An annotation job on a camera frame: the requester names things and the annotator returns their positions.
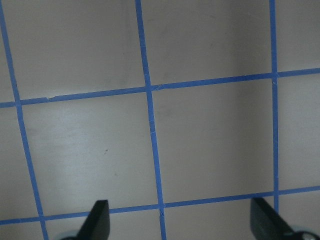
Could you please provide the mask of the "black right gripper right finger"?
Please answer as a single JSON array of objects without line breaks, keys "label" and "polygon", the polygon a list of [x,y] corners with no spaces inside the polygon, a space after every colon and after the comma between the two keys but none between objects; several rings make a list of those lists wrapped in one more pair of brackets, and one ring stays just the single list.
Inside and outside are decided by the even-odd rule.
[{"label": "black right gripper right finger", "polygon": [[295,231],[262,197],[250,200],[250,230],[256,240],[290,240]]}]

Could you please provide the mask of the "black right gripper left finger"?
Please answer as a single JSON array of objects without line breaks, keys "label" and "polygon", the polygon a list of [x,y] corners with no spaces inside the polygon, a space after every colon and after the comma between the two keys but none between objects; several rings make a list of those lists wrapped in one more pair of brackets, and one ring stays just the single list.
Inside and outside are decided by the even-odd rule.
[{"label": "black right gripper left finger", "polygon": [[97,200],[75,236],[76,240],[107,240],[110,235],[108,200]]}]

